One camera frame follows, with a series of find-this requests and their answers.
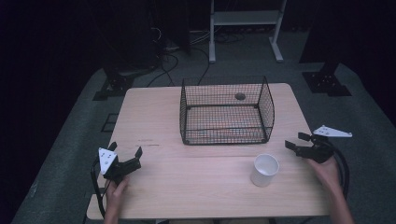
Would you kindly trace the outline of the person's right hand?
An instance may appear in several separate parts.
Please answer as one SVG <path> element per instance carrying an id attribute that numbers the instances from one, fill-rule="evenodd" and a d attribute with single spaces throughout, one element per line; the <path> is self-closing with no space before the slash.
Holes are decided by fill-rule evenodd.
<path id="1" fill-rule="evenodd" d="M 323 163 L 317 163 L 311 159 L 305 159 L 305 161 L 314 170 L 316 177 L 326 190 L 340 188 L 338 165 L 334 157 L 330 157 Z"/>

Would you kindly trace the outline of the white cup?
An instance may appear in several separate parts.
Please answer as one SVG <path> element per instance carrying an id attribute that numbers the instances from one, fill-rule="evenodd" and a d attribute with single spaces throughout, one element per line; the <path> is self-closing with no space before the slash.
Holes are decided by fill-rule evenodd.
<path id="1" fill-rule="evenodd" d="M 267 187 L 278 173 L 278 170 L 279 163 L 274 156 L 260 154 L 254 160 L 250 180 L 257 187 Z"/>

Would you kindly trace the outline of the black wire basket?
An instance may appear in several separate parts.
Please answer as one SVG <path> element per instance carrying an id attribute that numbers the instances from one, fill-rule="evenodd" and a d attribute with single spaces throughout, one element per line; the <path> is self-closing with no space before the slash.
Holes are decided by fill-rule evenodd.
<path id="1" fill-rule="evenodd" d="M 246 99 L 236 100 L 238 92 Z M 265 144 L 274 123 L 274 101 L 264 76 L 182 81 L 179 129 L 186 145 Z"/>

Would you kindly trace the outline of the white metal desk frame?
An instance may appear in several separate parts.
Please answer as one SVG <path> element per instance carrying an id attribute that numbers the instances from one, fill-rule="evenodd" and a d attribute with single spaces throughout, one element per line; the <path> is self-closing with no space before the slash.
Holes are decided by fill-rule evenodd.
<path id="1" fill-rule="evenodd" d="M 277 10 L 256 10 L 256 11 L 216 11 L 214 9 L 215 0 L 211 0 L 210 23 L 209 23 L 209 44 L 208 61 L 216 61 L 215 28 L 219 26 L 246 26 L 246 25 L 274 25 L 275 31 L 269 37 L 269 43 L 278 63 L 284 61 L 277 44 L 279 31 L 283 21 L 288 0 L 281 0 L 281 5 Z"/>

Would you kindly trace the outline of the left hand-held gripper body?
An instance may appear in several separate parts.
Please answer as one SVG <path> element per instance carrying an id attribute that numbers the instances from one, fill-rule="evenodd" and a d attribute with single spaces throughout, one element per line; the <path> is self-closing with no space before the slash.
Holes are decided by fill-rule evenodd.
<path id="1" fill-rule="evenodd" d="M 119 184 L 121 180 L 128 174 L 141 168 L 140 159 L 135 157 L 128 161 L 120 162 L 118 154 L 105 148 L 99 148 L 100 173 L 107 180 L 114 181 Z"/>

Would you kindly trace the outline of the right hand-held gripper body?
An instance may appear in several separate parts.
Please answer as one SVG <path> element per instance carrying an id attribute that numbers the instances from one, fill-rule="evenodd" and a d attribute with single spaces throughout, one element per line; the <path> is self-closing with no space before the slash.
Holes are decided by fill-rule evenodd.
<path id="1" fill-rule="evenodd" d="M 340 131 L 325 125 L 315 129 L 311 134 L 312 146 L 297 146 L 295 152 L 297 157 L 311 159 L 317 163 L 323 163 L 329 159 L 335 152 L 335 146 L 329 141 L 330 137 L 348 138 L 352 137 L 352 133 Z"/>

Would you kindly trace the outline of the black stand base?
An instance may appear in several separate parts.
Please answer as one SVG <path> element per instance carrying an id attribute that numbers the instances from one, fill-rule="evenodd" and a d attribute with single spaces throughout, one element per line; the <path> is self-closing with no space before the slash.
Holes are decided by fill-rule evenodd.
<path id="1" fill-rule="evenodd" d="M 303 72 L 303 77 L 313 93 L 327 93 L 331 97 L 350 96 L 351 93 L 336 77 L 339 63 L 325 63 L 319 71 Z"/>
<path id="2" fill-rule="evenodd" d="M 116 68 L 105 67 L 106 81 L 94 96 L 94 101 L 104 101 L 108 97 L 124 96 L 133 86 L 134 76 L 122 75 Z"/>

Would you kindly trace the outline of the person's left hand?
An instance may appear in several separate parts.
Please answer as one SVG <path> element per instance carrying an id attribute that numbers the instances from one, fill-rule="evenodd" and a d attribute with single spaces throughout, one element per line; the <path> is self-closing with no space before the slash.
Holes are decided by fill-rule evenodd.
<path id="1" fill-rule="evenodd" d="M 106 182 L 106 209 L 119 209 L 122 204 L 122 195 L 129 184 L 129 176 L 125 176 L 119 184 L 114 181 Z"/>

